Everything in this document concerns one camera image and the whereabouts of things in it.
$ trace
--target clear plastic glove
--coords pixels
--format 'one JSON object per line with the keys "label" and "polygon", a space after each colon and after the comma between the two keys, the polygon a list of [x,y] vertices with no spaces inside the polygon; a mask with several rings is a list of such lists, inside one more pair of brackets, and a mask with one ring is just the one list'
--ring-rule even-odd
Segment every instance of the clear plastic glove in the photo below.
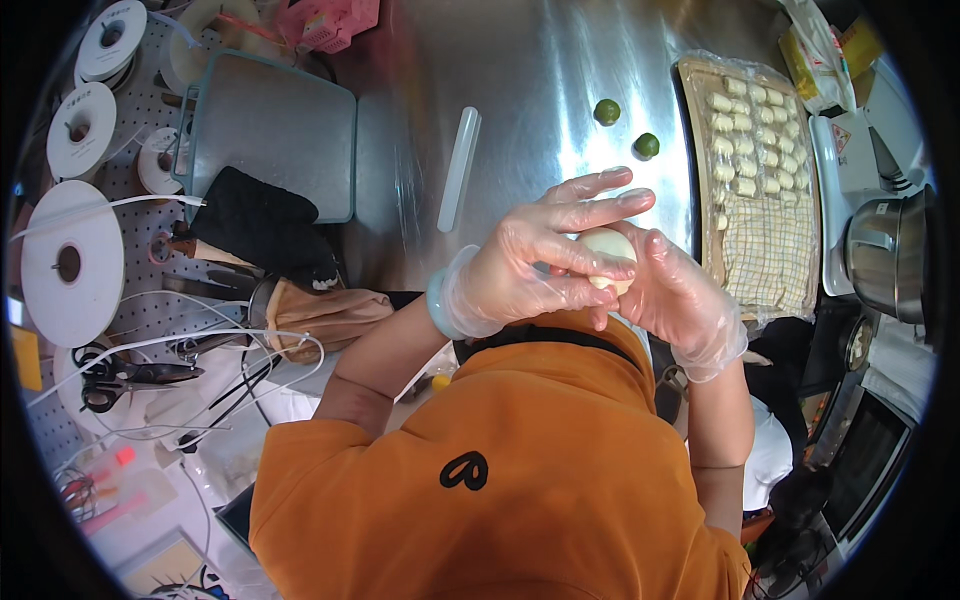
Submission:
{"label": "clear plastic glove", "polygon": [[615,223],[652,206],[654,194],[648,189],[580,202],[633,178],[627,167],[609,169],[565,181],[537,202],[516,206],[483,248],[468,246],[450,263],[437,298],[442,319],[464,336],[480,338],[520,319],[614,301],[612,285],[600,290],[582,277],[552,276],[534,264],[610,279],[635,276],[633,260],[593,252],[564,235]]}
{"label": "clear plastic glove", "polygon": [[747,349],[740,306],[689,254],[656,229],[630,223],[607,227],[623,233],[636,250],[636,278],[627,293],[590,310],[598,331],[607,310],[670,344],[677,364],[695,383],[710,381]]}

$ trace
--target pegboard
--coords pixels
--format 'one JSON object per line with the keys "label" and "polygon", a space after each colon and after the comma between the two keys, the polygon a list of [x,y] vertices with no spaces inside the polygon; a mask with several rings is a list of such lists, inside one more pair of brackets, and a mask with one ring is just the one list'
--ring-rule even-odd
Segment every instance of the pegboard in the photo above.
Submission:
{"label": "pegboard", "polygon": [[[149,193],[142,188],[136,173],[136,158],[140,149],[136,140],[142,141],[162,127],[180,126],[180,109],[163,104],[161,99],[161,94],[169,90],[154,83],[154,77],[159,72],[160,52],[171,31],[168,25],[148,18],[134,70],[128,81],[113,92],[117,104],[114,137],[131,142],[109,160],[93,179],[93,184],[110,201]],[[204,31],[200,41],[207,52],[212,52],[220,45],[219,35],[212,30]],[[170,261],[162,265],[156,265],[147,258],[151,238],[159,231],[170,233],[173,223],[184,219],[181,204],[142,202],[120,206],[114,212],[124,242],[124,298],[161,289],[164,273],[210,281],[206,275],[208,271],[225,269],[176,252]],[[205,298],[200,300],[207,304],[219,302]],[[236,321],[241,318],[238,307],[220,310]],[[169,294],[153,294],[121,302],[106,334],[115,345],[120,345],[174,333],[200,331],[220,323],[225,322],[190,300]],[[150,345],[140,348],[140,351],[154,362],[182,363],[165,344]],[[43,388],[49,389],[54,385],[53,368],[49,360],[41,364],[41,372]],[[28,402],[36,396],[35,393],[24,391]],[[56,394],[28,409],[28,418],[41,454],[50,468],[57,467],[89,442],[84,439]]]}

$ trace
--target ribbon spool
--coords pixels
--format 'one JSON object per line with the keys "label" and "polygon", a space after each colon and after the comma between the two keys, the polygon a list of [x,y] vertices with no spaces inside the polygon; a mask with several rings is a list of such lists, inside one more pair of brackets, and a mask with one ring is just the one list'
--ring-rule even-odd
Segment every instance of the ribbon spool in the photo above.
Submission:
{"label": "ribbon spool", "polygon": [[104,163],[116,121],[116,100],[106,85],[92,82],[70,92],[47,132],[54,180],[92,180]]}
{"label": "ribbon spool", "polygon": [[[219,20],[217,14],[220,12],[228,12],[254,25],[260,23],[260,14],[251,0],[194,0],[177,21],[194,39],[199,40],[204,30],[212,29],[220,34],[222,48],[256,54],[260,38]],[[161,50],[163,81],[175,94],[182,96],[188,85],[203,78],[208,57],[206,48],[189,48],[183,36],[173,32]]]}
{"label": "ribbon spool", "polygon": [[86,30],[74,65],[74,84],[101,82],[119,87],[130,75],[133,57],[147,29],[147,9],[139,0],[110,5]]}
{"label": "ribbon spool", "polygon": [[100,190],[84,181],[65,181],[43,195],[28,225],[96,205],[102,208],[28,232],[23,239],[24,301],[37,330],[64,348],[88,343],[113,320],[125,281],[120,224]]}
{"label": "ribbon spool", "polygon": [[[151,194],[176,194],[183,189],[171,176],[172,154],[177,130],[163,127],[150,134],[136,156],[136,174],[143,188]],[[180,144],[181,156],[185,144]]]}

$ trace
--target pink container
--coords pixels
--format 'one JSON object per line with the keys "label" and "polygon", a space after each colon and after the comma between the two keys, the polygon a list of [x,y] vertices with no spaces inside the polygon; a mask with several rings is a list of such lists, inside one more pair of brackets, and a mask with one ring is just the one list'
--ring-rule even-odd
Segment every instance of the pink container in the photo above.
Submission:
{"label": "pink container", "polygon": [[300,0],[292,7],[280,4],[276,27],[292,46],[334,54],[376,25],[379,13],[380,0]]}

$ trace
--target warning label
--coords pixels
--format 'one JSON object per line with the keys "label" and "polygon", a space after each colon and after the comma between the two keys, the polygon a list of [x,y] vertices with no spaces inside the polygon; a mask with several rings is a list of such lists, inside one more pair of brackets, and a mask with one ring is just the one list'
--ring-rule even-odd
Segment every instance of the warning label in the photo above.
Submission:
{"label": "warning label", "polygon": [[843,153],[844,147],[847,145],[847,142],[850,141],[851,133],[842,127],[837,127],[836,125],[830,124],[833,127],[833,143],[837,147],[837,154]]}

